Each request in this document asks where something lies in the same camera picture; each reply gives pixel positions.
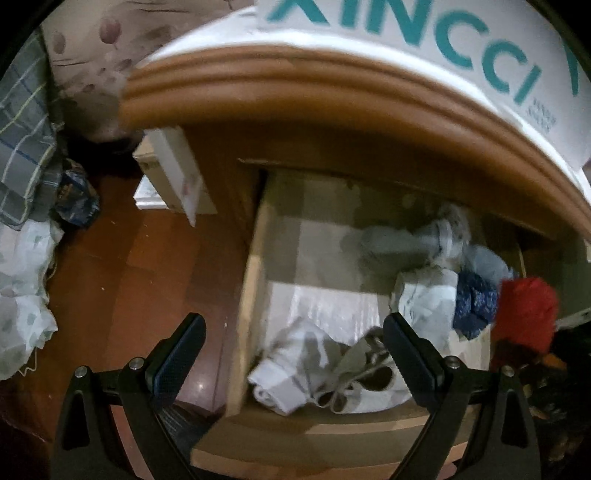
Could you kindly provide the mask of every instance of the red fabric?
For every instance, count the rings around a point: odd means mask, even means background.
[[[505,280],[492,339],[507,339],[543,355],[550,350],[557,315],[556,292],[544,280]]]

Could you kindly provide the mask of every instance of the teal letters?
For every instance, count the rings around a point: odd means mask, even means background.
[[[418,47],[425,33],[425,26],[427,25],[427,18],[433,0],[416,0],[412,19],[402,0],[372,0],[366,26],[368,32],[378,35],[382,32],[386,2],[396,16],[404,41],[408,45]]]
[[[527,95],[531,92],[531,89],[534,87],[535,83],[540,78],[540,75],[542,75],[542,69],[537,65],[534,65],[528,76],[525,78],[523,85],[519,89],[519,92],[517,92],[517,95],[515,95],[515,98],[513,98],[513,101],[517,105],[521,105],[523,103]]]
[[[495,90],[509,93],[509,84],[501,80],[495,71],[495,60],[502,53],[511,55],[520,65],[527,63],[527,57],[517,45],[507,40],[494,41],[487,46],[482,56],[484,76]]]
[[[267,21],[280,22],[284,20],[294,7],[300,7],[312,23],[329,24],[314,0],[282,0],[276,9],[267,16]]]
[[[570,88],[573,92],[573,97],[576,97],[579,94],[579,62],[566,43],[564,43],[564,51],[566,53],[566,61],[569,63]]]
[[[435,26],[435,42],[443,56],[458,67],[473,70],[472,59],[459,54],[449,41],[449,32],[457,24],[470,25],[480,35],[488,33],[488,27],[476,15],[464,10],[454,10],[442,15]]]
[[[340,24],[345,28],[355,28],[359,0],[343,0]]]

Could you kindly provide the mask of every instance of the blue patterned cloth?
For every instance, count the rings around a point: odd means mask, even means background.
[[[495,320],[499,293],[480,275],[461,271],[457,280],[456,312],[453,327],[468,339],[480,335]]]

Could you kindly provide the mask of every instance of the gray cloth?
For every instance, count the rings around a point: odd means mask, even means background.
[[[0,222],[19,229],[44,221],[61,180],[57,131],[63,126],[40,30],[0,80]]]

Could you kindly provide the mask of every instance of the wooden floor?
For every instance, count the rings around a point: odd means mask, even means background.
[[[242,285],[244,249],[233,244],[217,215],[192,228],[167,210],[138,210],[139,178],[95,180],[102,211],[87,230],[69,232],[48,282],[56,332],[38,353],[38,368],[18,380],[27,422],[48,440],[74,369],[120,368],[145,356],[188,312],[207,322],[207,339],[178,397],[209,412],[225,403],[232,335]],[[151,478],[122,410],[116,421],[136,473]]]

